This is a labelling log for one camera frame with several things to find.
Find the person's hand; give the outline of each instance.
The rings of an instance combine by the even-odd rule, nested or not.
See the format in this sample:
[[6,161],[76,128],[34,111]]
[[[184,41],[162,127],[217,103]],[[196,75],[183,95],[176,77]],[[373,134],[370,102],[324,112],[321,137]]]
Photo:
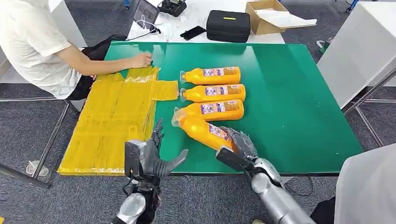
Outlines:
[[131,68],[146,68],[151,64],[151,53],[141,53],[131,58]]

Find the white cloth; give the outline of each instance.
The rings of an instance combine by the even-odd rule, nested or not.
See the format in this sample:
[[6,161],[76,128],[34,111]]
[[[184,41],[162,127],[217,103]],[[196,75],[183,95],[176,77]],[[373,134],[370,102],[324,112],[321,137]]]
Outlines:
[[55,53],[71,44],[55,25],[47,0],[0,0],[0,46],[27,81],[65,99],[81,74]]
[[337,181],[334,224],[396,223],[396,144],[348,158]]

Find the black zipper case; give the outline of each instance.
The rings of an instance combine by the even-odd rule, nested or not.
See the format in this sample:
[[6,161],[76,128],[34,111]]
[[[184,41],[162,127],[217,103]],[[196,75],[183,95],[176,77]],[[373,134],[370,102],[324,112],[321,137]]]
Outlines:
[[206,22],[206,37],[213,41],[245,43],[250,35],[250,15],[212,10]]

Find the green table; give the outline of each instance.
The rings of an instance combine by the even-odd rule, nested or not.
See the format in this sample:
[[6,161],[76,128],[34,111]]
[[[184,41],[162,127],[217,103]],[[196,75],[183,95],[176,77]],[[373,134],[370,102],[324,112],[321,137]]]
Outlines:
[[[239,66],[247,89],[245,115],[213,124],[249,134],[259,155],[282,175],[336,175],[346,158],[363,152],[305,45],[113,42],[106,60],[142,51],[153,54],[159,80],[178,80],[181,70],[198,67]],[[174,107],[190,103],[157,102],[156,120],[164,119],[161,158],[188,148],[176,173],[236,173],[215,159],[214,150],[171,125]]]

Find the robotic arm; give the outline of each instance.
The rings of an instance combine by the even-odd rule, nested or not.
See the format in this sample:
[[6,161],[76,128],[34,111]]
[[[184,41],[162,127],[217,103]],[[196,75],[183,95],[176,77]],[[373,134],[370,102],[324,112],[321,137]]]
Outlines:
[[283,188],[281,176],[266,159],[257,155],[249,136],[231,128],[221,127],[233,139],[237,153],[222,148],[216,158],[237,171],[244,171],[251,180],[269,215],[277,224],[315,224],[291,195]]
[[132,181],[135,183],[129,193],[124,189],[128,197],[114,217],[113,224],[152,223],[156,216],[156,209],[161,203],[159,197],[161,178],[168,176],[185,161],[187,149],[172,161],[160,159],[162,128],[161,119],[148,141],[131,140],[125,143],[125,175],[129,178],[127,185]]
[[[137,181],[122,204],[113,224],[149,224],[155,219],[160,204],[160,178],[185,161],[188,150],[183,150],[172,161],[159,158],[162,120],[154,128],[152,137],[146,142],[131,140],[125,143],[125,174],[130,181]],[[259,158],[251,139],[242,132],[222,127],[233,139],[237,153],[224,147],[216,158],[237,171],[244,171],[277,224],[315,224],[291,195],[282,187],[281,177],[266,159]]]

